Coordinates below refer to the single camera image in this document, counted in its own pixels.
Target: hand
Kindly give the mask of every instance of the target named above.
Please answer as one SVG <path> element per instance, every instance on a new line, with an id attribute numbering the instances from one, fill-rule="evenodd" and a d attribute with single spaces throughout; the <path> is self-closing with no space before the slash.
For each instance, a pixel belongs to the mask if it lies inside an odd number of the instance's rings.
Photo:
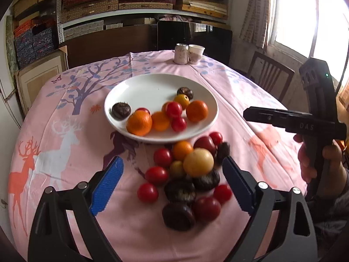
<path id="1" fill-rule="evenodd" d="M 302 143 L 301 135 L 295 135 L 293 139 Z M 342 152 L 336 141 L 331 146 L 326 146 L 322 150 L 322 156 L 330 160 L 328 176 L 325 178 L 324 189 L 319 190 L 319 197 L 323 199 L 335 199 L 344 190 L 347 182 L 347 172 L 342 165 Z M 313 178 L 317 177 L 317 171 L 314 167 L 310 167 L 310 159 L 306 154 L 306 147 L 303 143 L 298 151 L 298 160 L 301 164 L 301 176 L 306 183 L 310 183 Z"/>

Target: round table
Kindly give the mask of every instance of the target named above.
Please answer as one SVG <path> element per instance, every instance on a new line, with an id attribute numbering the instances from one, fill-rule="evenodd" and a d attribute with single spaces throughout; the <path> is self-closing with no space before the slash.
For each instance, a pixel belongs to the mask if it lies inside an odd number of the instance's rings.
<path id="1" fill-rule="evenodd" d="M 137 168 L 146 171 L 153 166 L 153 153 L 160 146 L 137 143 L 116 132 L 106 120 L 103 104 L 115 85 L 139 74 L 180 75 L 208 88 L 219 105 L 218 120 L 209 131 L 222 133 L 240 168 L 272 188 L 288 191 L 297 186 L 305 192 L 297 160 L 299 144 L 293 135 L 242 117 L 250 106 L 284 106 L 209 57 L 203 56 L 198 65 L 177 65 L 173 56 L 171 50 L 130 53 L 70 69 L 43 86 L 23 123 L 9 175 L 10 221 L 23 257 L 45 187 L 64 190 L 89 181 L 116 155 L 123 159 L 124 173 L 96 218 L 124 262 L 220 262 L 235 245 L 249 216 L 234 197 L 214 222 L 197 223 L 184 233 L 165 227 L 161 211 L 166 197 L 161 188 L 154 204 L 137 199 L 137 188 L 144 183 Z M 68 217 L 80 253 L 89 257 L 71 212 Z"/>

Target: white cup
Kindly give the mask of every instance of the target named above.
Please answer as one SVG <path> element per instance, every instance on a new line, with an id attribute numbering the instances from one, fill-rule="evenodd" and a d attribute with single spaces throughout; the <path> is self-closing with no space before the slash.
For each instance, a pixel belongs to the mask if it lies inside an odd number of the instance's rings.
<path id="1" fill-rule="evenodd" d="M 189 63 L 197 64 L 204 53 L 205 47 L 195 44 L 189 44 Z"/>

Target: blue gripper pad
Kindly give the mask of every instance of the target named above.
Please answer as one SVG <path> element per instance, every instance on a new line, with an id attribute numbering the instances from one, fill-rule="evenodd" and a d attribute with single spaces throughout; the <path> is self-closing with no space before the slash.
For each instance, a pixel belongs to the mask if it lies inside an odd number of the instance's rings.
<path id="1" fill-rule="evenodd" d="M 252 215 L 255 210 L 254 191 L 251 190 L 245 178 L 253 183 L 254 178 L 247 171 L 242 171 L 231 157 L 226 157 L 222 164 L 223 174 L 238 201 L 241 210 Z"/>
<path id="2" fill-rule="evenodd" d="M 122 175 L 123 160 L 116 157 L 92 193 L 90 211 L 94 216 L 105 209 Z"/>

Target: dark chestnut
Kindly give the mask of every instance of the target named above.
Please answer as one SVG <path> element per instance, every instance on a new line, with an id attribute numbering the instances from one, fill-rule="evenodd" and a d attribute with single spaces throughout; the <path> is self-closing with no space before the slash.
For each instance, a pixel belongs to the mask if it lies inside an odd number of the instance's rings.
<path id="1" fill-rule="evenodd" d="M 227 142 L 223 142 L 219 144 L 217 147 L 216 164 L 222 165 L 224 158 L 229 155 L 230 155 L 230 144 Z"/>
<path id="2" fill-rule="evenodd" d="M 178 89 L 177 95 L 186 95 L 189 98 L 189 100 L 192 100 L 194 98 L 192 90 L 185 86 L 182 86 Z"/>
<path id="3" fill-rule="evenodd" d="M 164 187 L 165 195 L 171 203 L 191 205 L 195 201 L 196 191 L 192 182 L 185 179 L 174 179 Z"/>
<path id="4" fill-rule="evenodd" d="M 193 184 L 198 191 L 209 191 L 214 189 L 221 178 L 217 170 L 213 169 L 208 174 L 193 178 Z"/>
<path id="5" fill-rule="evenodd" d="M 131 107 L 125 102 L 118 102 L 111 108 L 113 116 L 118 120 L 124 120 L 131 114 Z"/>
<path id="6" fill-rule="evenodd" d="M 195 217 L 184 203 L 169 203 L 162 209 L 162 218 L 167 227 L 185 232 L 195 225 Z"/>

